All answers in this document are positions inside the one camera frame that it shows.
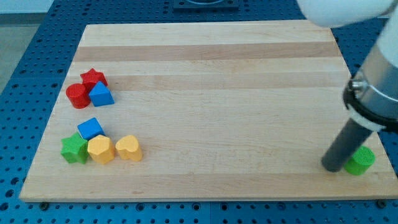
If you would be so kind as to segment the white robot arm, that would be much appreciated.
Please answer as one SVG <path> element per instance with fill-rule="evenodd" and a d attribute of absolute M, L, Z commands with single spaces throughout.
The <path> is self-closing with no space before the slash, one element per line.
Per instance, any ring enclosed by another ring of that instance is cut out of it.
<path fill-rule="evenodd" d="M 397 131 L 397 1 L 298 0 L 302 14 L 320 27 L 336 28 L 387 14 L 368 56 L 344 91 L 349 120 L 322 157 L 338 172 L 373 132 Z"/>

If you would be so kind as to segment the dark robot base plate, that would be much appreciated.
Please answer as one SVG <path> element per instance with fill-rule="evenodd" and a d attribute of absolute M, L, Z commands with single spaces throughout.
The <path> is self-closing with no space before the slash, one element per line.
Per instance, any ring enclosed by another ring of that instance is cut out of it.
<path fill-rule="evenodd" d="M 240 0 L 173 0 L 173 10 L 238 9 Z"/>

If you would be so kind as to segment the silver cylindrical tool holder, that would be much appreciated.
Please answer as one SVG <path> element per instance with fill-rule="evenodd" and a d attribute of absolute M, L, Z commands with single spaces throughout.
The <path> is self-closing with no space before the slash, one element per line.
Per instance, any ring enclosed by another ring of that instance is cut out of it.
<path fill-rule="evenodd" d="M 397 65 L 375 44 L 343 92 L 350 118 L 374 131 L 397 132 Z"/>

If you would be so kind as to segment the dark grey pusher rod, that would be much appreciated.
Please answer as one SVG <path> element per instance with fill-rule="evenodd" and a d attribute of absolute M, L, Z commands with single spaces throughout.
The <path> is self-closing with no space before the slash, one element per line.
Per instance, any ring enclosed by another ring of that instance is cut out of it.
<path fill-rule="evenodd" d="M 321 159 L 323 167 L 329 172 L 339 172 L 372 133 L 349 119 L 324 153 Z"/>

